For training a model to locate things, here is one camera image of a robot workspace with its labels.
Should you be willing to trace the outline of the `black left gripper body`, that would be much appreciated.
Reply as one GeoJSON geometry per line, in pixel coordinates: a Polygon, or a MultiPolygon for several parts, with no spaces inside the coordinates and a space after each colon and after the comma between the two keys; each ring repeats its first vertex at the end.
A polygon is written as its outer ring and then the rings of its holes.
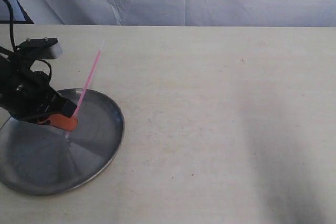
{"type": "Polygon", "coordinates": [[[54,114],[65,116],[66,99],[50,86],[50,74],[30,67],[26,60],[1,59],[1,108],[30,123],[44,123],[54,114]]]}

